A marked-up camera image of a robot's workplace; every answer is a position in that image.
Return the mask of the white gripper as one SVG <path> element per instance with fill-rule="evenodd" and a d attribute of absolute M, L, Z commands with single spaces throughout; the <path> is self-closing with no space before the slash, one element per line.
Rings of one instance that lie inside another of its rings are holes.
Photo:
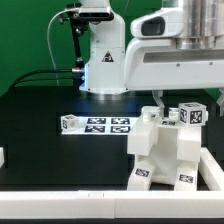
<path fill-rule="evenodd" d="M 178 50 L 172 38 L 134 38 L 126 51 L 124 83 L 129 90 L 153 90 L 161 116 L 165 108 L 162 90 L 220 88 L 217 104 L 223 116 L 224 37 L 206 50 Z"/>

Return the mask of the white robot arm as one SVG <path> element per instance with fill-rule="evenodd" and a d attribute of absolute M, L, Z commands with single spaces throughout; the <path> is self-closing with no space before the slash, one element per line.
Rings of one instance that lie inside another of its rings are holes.
<path fill-rule="evenodd" d="M 90 23 L 90 59 L 83 91 L 99 96 L 148 91 L 158 105 L 165 90 L 218 88 L 224 115 L 224 0 L 163 0 L 131 23 L 116 14 Z"/>

